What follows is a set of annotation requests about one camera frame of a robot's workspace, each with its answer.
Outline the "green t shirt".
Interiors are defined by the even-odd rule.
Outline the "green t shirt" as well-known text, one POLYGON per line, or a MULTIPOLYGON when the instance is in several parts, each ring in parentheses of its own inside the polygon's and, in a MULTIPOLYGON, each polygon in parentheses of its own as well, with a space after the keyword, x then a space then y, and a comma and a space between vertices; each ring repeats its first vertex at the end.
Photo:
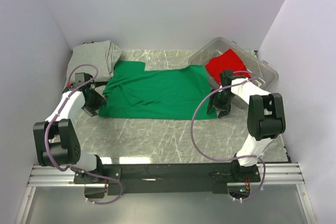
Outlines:
POLYGON ((119 61, 103 95, 102 118, 198 120, 214 119, 200 102, 211 92, 204 66, 146 70, 140 61, 119 61))

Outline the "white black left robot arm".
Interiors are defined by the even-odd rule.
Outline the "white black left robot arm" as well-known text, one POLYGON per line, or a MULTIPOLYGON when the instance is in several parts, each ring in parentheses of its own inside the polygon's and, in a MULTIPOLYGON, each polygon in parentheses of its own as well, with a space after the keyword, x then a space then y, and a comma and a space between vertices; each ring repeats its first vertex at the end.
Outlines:
POLYGON ((33 127, 37 160, 40 166, 86 171, 91 182, 104 179, 105 170, 98 155, 83 152, 77 138, 73 121, 80 111, 96 116, 106 100, 94 89, 72 92, 65 90, 55 111, 43 122, 33 127))

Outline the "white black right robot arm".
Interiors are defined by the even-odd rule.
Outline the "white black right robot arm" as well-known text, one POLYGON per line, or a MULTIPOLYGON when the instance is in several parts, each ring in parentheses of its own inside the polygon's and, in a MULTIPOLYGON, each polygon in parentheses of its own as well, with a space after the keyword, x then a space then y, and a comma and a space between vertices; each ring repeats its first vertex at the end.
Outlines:
POLYGON ((241 182, 249 175, 248 167, 257 164, 257 157, 271 140, 285 131, 283 99, 279 93, 265 91, 244 76, 222 76, 220 84, 221 87, 229 86, 229 88, 210 97, 208 112, 216 108, 219 111, 219 118, 228 116, 234 97, 239 97, 248 105, 248 136, 236 154, 239 157, 238 164, 230 169, 232 179, 241 182))

